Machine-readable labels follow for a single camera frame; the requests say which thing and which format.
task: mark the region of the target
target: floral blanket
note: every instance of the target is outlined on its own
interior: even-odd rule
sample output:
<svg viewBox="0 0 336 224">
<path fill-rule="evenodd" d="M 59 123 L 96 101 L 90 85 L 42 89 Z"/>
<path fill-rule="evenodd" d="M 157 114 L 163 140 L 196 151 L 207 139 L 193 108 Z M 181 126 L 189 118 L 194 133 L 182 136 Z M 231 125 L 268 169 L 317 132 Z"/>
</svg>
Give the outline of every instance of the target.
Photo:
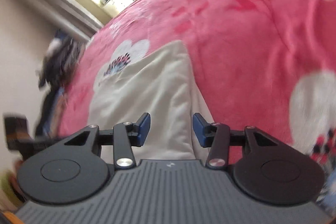
<svg viewBox="0 0 336 224">
<path fill-rule="evenodd" d="M 87 125 L 104 77 L 181 40 L 215 121 L 255 125 L 310 153 L 336 128 L 335 15 L 336 0 L 137 0 L 87 48 L 67 89 L 60 135 Z M 232 150 L 231 159 L 239 157 Z"/>
</svg>

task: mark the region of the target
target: ribbed texture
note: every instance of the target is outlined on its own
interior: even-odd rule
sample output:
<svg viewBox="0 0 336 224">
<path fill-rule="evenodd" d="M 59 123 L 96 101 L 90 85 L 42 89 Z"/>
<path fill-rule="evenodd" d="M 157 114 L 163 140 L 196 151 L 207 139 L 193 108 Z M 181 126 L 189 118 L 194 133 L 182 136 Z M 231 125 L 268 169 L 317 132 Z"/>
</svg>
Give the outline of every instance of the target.
<svg viewBox="0 0 336 224">
<path fill-rule="evenodd" d="M 243 195 L 226 173 L 199 161 L 144 160 L 118 171 L 95 197 L 68 207 L 27 203 L 17 213 L 25 224 L 324 224 L 313 203 L 277 208 Z"/>
</svg>

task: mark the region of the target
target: pink fabric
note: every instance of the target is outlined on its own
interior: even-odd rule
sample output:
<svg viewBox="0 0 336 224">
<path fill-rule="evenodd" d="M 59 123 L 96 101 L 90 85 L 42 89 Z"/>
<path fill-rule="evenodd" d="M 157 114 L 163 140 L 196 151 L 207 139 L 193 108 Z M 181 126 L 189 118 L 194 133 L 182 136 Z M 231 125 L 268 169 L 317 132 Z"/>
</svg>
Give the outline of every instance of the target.
<svg viewBox="0 0 336 224">
<path fill-rule="evenodd" d="M 288 108 L 295 84 L 312 71 L 336 69 L 335 2 L 138 0 L 85 52 L 67 89 L 60 135 L 86 126 L 97 72 L 121 42 L 148 39 L 149 54 L 180 39 L 215 121 L 232 129 L 255 125 L 291 143 Z"/>
</svg>

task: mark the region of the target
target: silver screw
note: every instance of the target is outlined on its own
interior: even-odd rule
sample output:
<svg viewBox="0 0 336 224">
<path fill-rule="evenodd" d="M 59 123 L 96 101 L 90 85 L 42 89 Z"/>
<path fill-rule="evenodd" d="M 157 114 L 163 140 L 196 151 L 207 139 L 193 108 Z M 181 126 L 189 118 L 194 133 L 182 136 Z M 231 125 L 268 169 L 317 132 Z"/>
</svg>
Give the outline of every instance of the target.
<svg viewBox="0 0 336 224">
<path fill-rule="evenodd" d="M 132 164 L 133 164 L 133 160 L 129 158 L 121 158 L 117 160 L 117 165 L 121 167 L 128 167 L 128 166 L 131 166 Z"/>
<path fill-rule="evenodd" d="M 213 167 L 222 167 L 225 165 L 225 160 L 223 159 L 212 159 L 209 160 L 209 164 Z"/>
</svg>

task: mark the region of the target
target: wall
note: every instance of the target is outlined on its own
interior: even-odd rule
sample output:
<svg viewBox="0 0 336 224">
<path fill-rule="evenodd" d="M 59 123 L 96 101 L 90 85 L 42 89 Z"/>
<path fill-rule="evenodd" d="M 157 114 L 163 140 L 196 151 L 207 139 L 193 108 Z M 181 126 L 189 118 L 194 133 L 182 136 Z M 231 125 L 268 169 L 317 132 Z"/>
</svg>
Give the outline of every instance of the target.
<svg viewBox="0 0 336 224">
<path fill-rule="evenodd" d="M 55 31 L 18 0 L 0 0 L 0 171 L 10 168 L 17 157 L 6 148 L 2 114 L 25 115 L 33 132 L 44 96 L 35 71 Z"/>
</svg>

